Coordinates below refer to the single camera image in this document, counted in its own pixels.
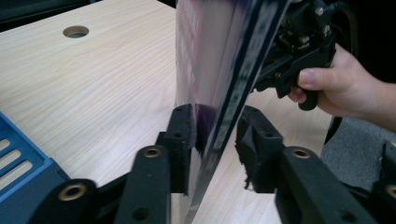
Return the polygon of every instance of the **blue plastic object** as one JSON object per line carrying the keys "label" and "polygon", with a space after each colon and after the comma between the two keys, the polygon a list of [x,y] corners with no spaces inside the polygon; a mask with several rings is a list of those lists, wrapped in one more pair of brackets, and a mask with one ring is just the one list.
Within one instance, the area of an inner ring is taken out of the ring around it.
{"label": "blue plastic object", "polygon": [[[0,141],[0,223],[26,223],[45,196],[70,177],[1,112]],[[12,152],[14,160],[6,160]],[[5,185],[7,174],[23,163],[30,169]]]}

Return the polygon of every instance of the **black handle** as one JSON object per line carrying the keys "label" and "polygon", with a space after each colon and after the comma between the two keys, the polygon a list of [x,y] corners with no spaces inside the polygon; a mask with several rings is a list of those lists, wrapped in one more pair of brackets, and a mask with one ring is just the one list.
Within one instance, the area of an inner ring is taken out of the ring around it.
{"label": "black handle", "polygon": [[318,92],[317,91],[306,91],[304,90],[306,94],[306,100],[298,104],[300,109],[308,111],[308,110],[313,110],[315,107],[317,107],[318,104]]}

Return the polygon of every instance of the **human hand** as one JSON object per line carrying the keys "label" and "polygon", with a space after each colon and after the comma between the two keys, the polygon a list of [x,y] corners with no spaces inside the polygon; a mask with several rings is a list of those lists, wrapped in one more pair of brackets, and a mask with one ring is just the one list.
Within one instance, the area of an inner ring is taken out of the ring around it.
{"label": "human hand", "polygon": [[337,117],[356,117],[368,113],[375,106],[373,89],[380,81],[368,73],[358,60],[336,45],[330,68],[306,68],[300,72],[289,98],[302,103],[306,95],[302,89],[318,91],[318,107]]}

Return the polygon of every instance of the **round hole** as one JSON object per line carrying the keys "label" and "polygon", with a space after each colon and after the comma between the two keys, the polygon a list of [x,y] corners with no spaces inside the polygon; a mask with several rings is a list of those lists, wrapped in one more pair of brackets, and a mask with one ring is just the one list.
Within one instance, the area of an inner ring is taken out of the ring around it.
{"label": "round hole", "polygon": [[58,195],[59,200],[61,201],[73,201],[87,191],[87,187],[81,183],[68,185],[64,188]]}
{"label": "round hole", "polygon": [[161,151],[157,148],[150,148],[145,151],[144,155],[148,158],[158,157],[161,155]]}
{"label": "round hole", "polygon": [[143,221],[149,217],[149,209],[147,207],[140,207],[134,210],[132,218],[136,221]]}
{"label": "round hole", "polygon": [[396,186],[395,185],[388,185],[387,186],[387,194],[389,194],[390,197],[396,199]]}
{"label": "round hole", "polygon": [[301,159],[308,159],[311,156],[308,152],[301,150],[301,149],[294,149],[292,151],[292,154],[293,154],[293,156],[301,158]]}
{"label": "round hole", "polygon": [[90,32],[85,26],[70,26],[64,29],[64,36],[69,38],[81,38]]}
{"label": "round hole", "polygon": [[343,219],[346,222],[356,222],[356,217],[353,215],[351,212],[344,210],[344,209],[338,209],[336,211],[337,215]]}

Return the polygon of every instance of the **black mechanical arm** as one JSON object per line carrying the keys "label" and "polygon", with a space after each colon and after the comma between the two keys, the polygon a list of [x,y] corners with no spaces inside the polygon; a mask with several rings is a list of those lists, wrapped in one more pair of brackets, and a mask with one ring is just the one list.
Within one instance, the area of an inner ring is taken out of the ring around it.
{"label": "black mechanical arm", "polygon": [[[192,121],[190,105],[177,107],[157,143],[138,151],[130,173],[101,188],[89,179],[66,181],[29,223],[170,223],[171,193],[187,193]],[[247,170],[247,188],[275,193],[282,223],[394,223],[396,146],[384,145],[383,178],[369,192],[338,181],[311,150],[284,147],[282,141],[260,110],[245,107],[235,147]]]}

